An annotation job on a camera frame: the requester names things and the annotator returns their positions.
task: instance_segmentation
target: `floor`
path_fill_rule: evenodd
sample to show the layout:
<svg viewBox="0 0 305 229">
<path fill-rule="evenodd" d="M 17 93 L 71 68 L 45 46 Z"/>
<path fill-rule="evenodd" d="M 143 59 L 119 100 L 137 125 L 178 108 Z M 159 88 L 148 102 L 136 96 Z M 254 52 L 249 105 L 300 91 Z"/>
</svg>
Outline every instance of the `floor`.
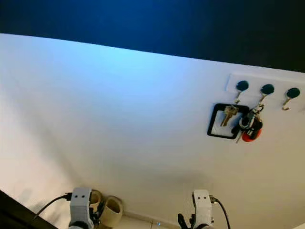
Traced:
<svg viewBox="0 0 305 229">
<path fill-rule="evenodd" d="M 165 227 L 150 222 L 123 216 L 119 226 L 115 229 L 166 229 Z"/>
</svg>

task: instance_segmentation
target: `metal hook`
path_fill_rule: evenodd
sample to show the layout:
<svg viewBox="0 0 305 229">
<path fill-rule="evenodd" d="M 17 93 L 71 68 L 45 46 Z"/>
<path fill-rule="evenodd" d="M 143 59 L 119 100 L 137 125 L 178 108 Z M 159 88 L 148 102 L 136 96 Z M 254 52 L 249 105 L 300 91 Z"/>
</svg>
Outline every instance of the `metal hook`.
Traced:
<svg viewBox="0 0 305 229">
<path fill-rule="evenodd" d="M 257 109 L 257 111 L 262 112 L 265 106 L 264 104 L 259 104 L 258 107 L 260 107 L 261 109 L 260 110 Z"/>
<path fill-rule="evenodd" d="M 238 84 L 236 85 L 236 89 L 238 90 L 238 94 L 237 94 L 237 97 L 234 100 L 235 105 L 237 105 L 240 102 L 240 100 L 238 99 L 240 94 L 243 91 L 247 90 L 248 87 L 249 87 L 248 81 L 243 80 L 243 81 L 238 82 Z"/>
<path fill-rule="evenodd" d="M 238 98 L 239 98 L 239 96 L 240 96 L 241 93 L 242 93 L 242 91 L 239 91 L 239 92 L 238 92 L 237 97 L 236 97 L 235 100 L 234 100 L 235 105 L 237 105 L 237 104 L 240 102 L 240 100 L 239 100 Z"/>
<path fill-rule="evenodd" d="M 283 111 L 288 111 L 290 109 L 290 107 L 285 107 L 285 105 L 291 100 L 291 98 L 287 98 L 285 103 L 283 103 L 283 107 L 282 110 Z"/>
<path fill-rule="evenodd" d="M 293 98 L 296 98 L 300 95 L 300 90 L 296 87 L 294 88 L 290 88 L 286 93 L 285 93 L 287 99 L 286 101 L 283 103 L 282 106 L 282 110 L 283 111 L 288 111 L 290 109 L 290 107 L 285 107 L 285 105 Z"/>
<path fill-rule="evenodd" d="M 259 101 L 259 104 L 262 104 L 262 101 L 266 98 L 267 95 L 272 94 L 275 91 L 274 87 L 272 84 L 266 84 L 261 88 L 261 93 L 263 97 Z"/>
</svg>

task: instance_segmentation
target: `baseboard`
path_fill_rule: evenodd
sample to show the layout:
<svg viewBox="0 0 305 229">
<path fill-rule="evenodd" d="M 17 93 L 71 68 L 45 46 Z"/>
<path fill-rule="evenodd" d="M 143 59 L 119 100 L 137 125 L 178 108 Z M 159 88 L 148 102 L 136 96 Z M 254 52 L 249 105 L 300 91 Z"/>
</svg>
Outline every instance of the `baseboard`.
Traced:
<svg viewBox="0 0 305 229">
<path fill-rule="evenodd" d="M 153 223 L 156 225 L 160 224 L 160 226 L 166 227 L 168 229 L 181 229 L 180 226 L 178 226 L 178 223 L 166 221 L 163 219 L 158 219 L 156 217 L 152 217 L 149 215 L 143 215 L 143 214 L 139 214 L 139 213 L 132 212 L 132 211 L 126 211 L 126 212 L 124 212 L 124 215 L 134 218 L 134 219 L 139 219 L 139 220 L 143 220 L 146 222 L 150 222 L 150 223 Z"/>
</svg>

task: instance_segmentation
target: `brass key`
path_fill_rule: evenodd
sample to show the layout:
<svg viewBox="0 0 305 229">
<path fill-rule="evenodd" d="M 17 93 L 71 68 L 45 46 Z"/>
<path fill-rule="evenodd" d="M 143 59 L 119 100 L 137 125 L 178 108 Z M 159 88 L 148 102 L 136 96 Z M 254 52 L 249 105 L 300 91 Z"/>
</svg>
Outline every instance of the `brass key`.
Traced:
<svg viewBox="0 0 305 229">
<path fill-rule="evenodd" d="M 232 118 L 232 116 L 234 116 L 234 115 L 237 115 L 238 110 L 239 110 L 239 108 L 237 108 L 233 105 L 226 106 L 224 109 L 225 117 L 224 117 L 223 121 L 221 122 L 220 126 L 227 126 L 230 118 Z"/>
</svg>

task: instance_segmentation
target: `dark blue wall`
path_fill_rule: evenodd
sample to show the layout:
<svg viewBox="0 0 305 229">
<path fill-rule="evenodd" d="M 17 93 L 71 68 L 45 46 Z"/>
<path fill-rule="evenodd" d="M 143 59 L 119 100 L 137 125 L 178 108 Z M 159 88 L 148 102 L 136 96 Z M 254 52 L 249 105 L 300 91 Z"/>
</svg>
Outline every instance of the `dark blue wall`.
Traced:
<svg viewBox="0 0 305 229">
<path fill-rule="evenodd" d="M 304 2 L 0 0 L 0 32 L 305 72 Z"/>
</svg>

